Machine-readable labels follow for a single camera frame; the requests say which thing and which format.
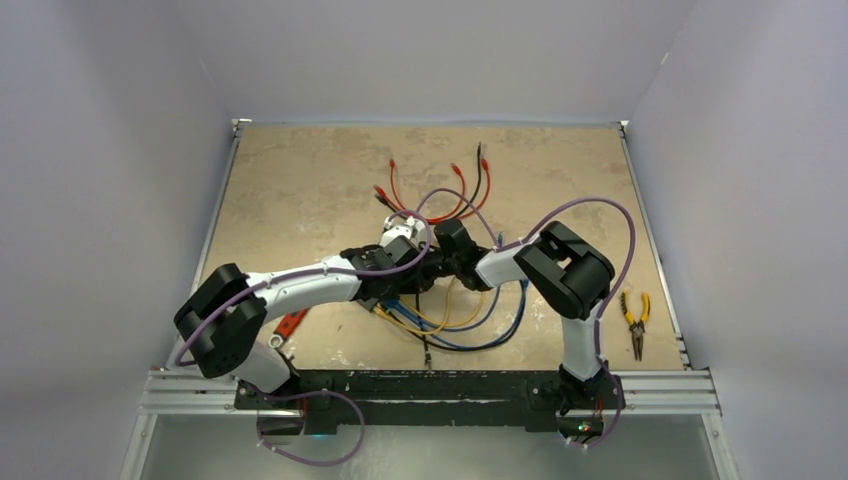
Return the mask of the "black network switch box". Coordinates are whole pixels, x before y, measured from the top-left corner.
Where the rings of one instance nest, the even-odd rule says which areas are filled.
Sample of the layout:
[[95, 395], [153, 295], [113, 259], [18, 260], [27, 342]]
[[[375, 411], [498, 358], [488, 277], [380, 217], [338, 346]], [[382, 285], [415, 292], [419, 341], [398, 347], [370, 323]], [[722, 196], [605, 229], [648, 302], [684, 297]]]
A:
[[357, 303], [371, 314], [378, 314], [383, 312], [381, 303], [377, 299], [360, 299], [357, 301]]

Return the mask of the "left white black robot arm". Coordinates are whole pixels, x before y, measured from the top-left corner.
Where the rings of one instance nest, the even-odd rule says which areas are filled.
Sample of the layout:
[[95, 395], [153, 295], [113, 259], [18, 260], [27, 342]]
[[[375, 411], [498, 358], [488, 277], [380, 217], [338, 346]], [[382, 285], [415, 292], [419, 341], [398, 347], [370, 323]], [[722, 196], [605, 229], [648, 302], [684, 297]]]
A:
[[259, 340], [262, 327], [324, 304], [389, 297], [429, 248], [428, 241], [400, 236], [385, 246], [347, 249], [280, 272], [246, 273], [234, 263], [221, 265], [174, 317], [184, 341], [175, 362], [195, 365], [209, 379], [233, 375], [256, 387], [272, 408], [287, 408], [297, 399], [298, 382], [289, 360]]

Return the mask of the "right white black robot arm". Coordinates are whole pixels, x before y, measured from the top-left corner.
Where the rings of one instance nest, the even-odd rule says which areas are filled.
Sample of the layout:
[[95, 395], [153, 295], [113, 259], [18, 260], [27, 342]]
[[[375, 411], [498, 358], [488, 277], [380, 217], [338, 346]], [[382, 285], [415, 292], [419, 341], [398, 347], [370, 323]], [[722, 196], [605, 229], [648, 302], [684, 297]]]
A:
[[424, 258], [423, 279], [458, 279], [467, 289], [488, 291], [513, 281], [532, 285], [561, 319], [561, 392], [584, 407], [601, 391], [601, 306], [611, 292], [611, 262], [577, 233], [553, 221], [528, 241], [487, 249], [458, 220], [436, 227], [437, 246]]

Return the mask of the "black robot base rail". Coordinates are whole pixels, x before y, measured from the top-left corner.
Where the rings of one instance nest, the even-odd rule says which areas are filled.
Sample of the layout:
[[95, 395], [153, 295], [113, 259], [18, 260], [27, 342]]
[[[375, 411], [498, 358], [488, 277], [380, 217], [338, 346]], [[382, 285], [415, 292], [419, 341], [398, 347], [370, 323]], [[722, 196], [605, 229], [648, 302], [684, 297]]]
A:
[[620, 379], [558, 370], [302, 370], [271, 394], [245, 381], [234, 406], [262, 417], [291, 413], [309, 435], [342, 425], [522, 427], [566, 438], [602, 435], [626, 402]]

